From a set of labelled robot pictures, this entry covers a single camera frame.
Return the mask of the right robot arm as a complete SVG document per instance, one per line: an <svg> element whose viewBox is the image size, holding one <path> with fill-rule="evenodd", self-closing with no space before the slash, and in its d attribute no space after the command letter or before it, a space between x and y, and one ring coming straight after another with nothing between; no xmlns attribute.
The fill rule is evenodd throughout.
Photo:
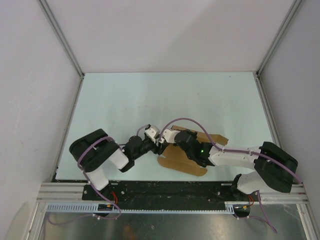
<svg viewBox="0 0 320 240"><path fill-rule="evenodd" d="M242 201L248 194L274 190L288 194L297 183L298 161L272 142L262 146L232 149L213 142L201 142L197 133L190 130L177 130L174 145L180 147L187 158L199 166L232 166L250 169L250 173L240 173L233 180L231 196Z"/></svg>

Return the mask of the brown cardboard box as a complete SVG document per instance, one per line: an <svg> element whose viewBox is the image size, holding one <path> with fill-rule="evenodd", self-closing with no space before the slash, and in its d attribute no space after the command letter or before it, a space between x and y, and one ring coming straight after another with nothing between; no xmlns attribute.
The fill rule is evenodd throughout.
<svg viewBox="0 0 320 240"><path fill-rule="evenodd" d="M173 125L171 130L182 131L186 128L181 126ZM209 134L212 140L221 146L226 146L228 144L228 138L219 134ZM208 137L203 132L197 132L197 140L199 142L209 143ZM157 157L157 162L167 169L171 169L177 172L193 175L196 177L202 177L207 174L208 169L201 167L195 161L188 159L186 153L178 146L174 146L171 143L164 150L161 156Z"/></svg>

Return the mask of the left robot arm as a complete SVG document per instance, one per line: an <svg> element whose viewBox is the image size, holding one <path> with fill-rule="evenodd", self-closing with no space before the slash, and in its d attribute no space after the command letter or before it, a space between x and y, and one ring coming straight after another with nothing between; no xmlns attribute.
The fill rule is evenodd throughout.
<svg viewBox="0 0 320 240"><path fill-rule="evenodd" d="M93 194L100 200L110 196L109 179L102 165L110 161L121 172L135 165L135 160L148 152L158 153L157 139L160 131L150 124L144 128L144 139L138 134L121 145L103 129L97 129L74 141L69 152L77 162L88 182L93 186Z"/></svg>

